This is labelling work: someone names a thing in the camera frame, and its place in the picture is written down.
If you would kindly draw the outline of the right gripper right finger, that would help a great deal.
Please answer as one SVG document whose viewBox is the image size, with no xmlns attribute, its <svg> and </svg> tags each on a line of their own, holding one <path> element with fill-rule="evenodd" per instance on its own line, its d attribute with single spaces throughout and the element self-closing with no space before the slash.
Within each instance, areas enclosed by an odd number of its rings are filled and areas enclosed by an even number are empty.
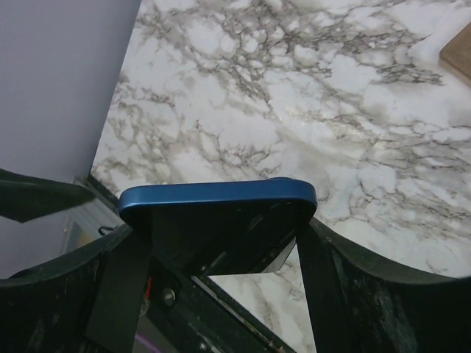
<svg viewBox="0 0 471 353">
<path fill-rule="evenodd" d="M 297 234 L 318 352 L 469 352 L 470 278 L 387 259 L 312 219 Z"/>
</svg>

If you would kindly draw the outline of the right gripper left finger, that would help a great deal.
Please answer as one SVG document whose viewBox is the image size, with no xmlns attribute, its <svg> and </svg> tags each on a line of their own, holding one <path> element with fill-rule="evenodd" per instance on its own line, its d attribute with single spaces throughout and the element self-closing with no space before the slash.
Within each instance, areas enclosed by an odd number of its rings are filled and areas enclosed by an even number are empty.
<svg viewBox="0 0 471 353">
<path fill-rule="evenodd" d="M 123 225 L 1 281 L 2 352 L 131 352 L 151 243 Z"/>
</svg>

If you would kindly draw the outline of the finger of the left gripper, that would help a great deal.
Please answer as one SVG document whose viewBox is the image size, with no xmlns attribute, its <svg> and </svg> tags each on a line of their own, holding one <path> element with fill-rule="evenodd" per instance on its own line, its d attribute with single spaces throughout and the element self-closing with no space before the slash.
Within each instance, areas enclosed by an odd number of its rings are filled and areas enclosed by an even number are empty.
<svg viewBox="0 0 471 353">
<path fill-rule="evenodd" d="M 1 170 L 1 217 L 25 223 L 94 200 L 92 191 L 50 179 Z"/>
</svg>

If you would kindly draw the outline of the blue smartphone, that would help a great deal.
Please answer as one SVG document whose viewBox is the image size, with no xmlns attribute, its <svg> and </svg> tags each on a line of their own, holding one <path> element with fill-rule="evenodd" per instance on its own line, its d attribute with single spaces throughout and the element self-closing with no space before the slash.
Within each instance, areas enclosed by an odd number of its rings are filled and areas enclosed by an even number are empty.
<svg viewBox="0 0 471 353">
<path fill-rule="evenodd" d="M 152 243 L 152 255 L 187 276 L 261 273 L 317 209 L 309 182 L 265 180 L 146 185 L 118 200 L 121 219 Z"/>
</svg>

